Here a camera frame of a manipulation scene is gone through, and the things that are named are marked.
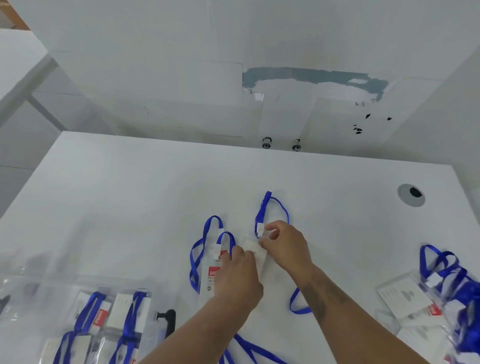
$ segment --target red logo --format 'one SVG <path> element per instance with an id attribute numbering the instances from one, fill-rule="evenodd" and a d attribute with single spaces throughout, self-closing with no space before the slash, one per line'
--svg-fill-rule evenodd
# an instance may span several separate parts
<path id="1" fill-rule="evenodd" d="M 98 310 L 98 313 L 95 317 L 95 320 L 93 321 L 93 324 L 95 326 L 98 326 L 98 327 L 102 327 L 104 321 L 105 321 L 105 318 L 107 317 L 107 311 L 105 310 Z"/>
<path id="2" fill-rule="evenodd" d="M 221 267 L 208 267 L 208 276 L 209 277 L 214 277 L 216 272 L 220 269 Z"/>
<path id="3" fill-rule="evenodd" d="M 436 304 L 432 304 L 428 306 L 428 310 L 432 316 L 441 316 L 442 311 L 440 311 L 440 308 Z"/>

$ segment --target gray paint patch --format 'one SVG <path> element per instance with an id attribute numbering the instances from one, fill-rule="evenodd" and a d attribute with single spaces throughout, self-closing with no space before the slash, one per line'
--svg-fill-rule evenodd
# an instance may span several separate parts
<path id="1" fill-rule="evenodd" d="M 333 82 L 339 85 L 353 86 L 365 90 L 370 94 L 377 94 L 376 101 L 380 101 L 388 81 L 370 78 L 368 73 L 311 70 L 308 68 L 293 67 L 254 67 L 243 73 L 242 85 L 252 89 L 258 81 L 294 79 L 301 82 L 320 84 Z"/>

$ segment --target forearm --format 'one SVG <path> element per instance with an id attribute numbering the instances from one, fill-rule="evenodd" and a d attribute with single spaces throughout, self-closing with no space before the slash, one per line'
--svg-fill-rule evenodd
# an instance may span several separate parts
<path id="1" fill-rule="evenodd" d="M 428 364 L 312 265 L 292 275 L 338 364 Z"/>
<path id="2" fill-rule="evenodd" d="M 158 345 L 141 364 L 214 364 L 250 310 L 214 296 L 185 325 Z"/>

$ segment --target tabletop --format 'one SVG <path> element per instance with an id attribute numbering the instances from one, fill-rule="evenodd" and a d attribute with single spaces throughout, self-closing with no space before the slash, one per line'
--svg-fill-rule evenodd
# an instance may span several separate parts
<path id="1" fill-rule="evenodd" d="M 400 200 L 404 183 L 423 193 L 423 206 Z M 375 287 L 418 269 L 424 242 L 480 276 L 479 225 L 450 166 L 71 132 L 0 220 L 0 250 L 52 251 L 51 270 L 153 277 L 175 297 L 181 325 L 198 307 L 189 253 L 205 221 L 219 215 L 238 242 L 251 238 L 267 190 L 314 263 L 371 315 L 385 308 Z M 269 203 L 265 221 L 278 218 Z M 289 311 L 295 285 L 270 257 L 260 278 L 264 297 L 240 334 L 290 364 L 334 363 L 313 315 Z M 237 363 L 249 362 L 231 348 Z"/>

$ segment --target orange object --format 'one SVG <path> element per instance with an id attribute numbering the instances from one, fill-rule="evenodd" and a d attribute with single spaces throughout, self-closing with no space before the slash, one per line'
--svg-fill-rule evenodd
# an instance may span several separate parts
<path id="1" fill-rule="evenodd" d="M 15 29 L 30 30 L 17 14 L 15 9 L 6 0 L 0 0 L 0 11 L 6 15 L 7 18 L 13 23 Z"/>

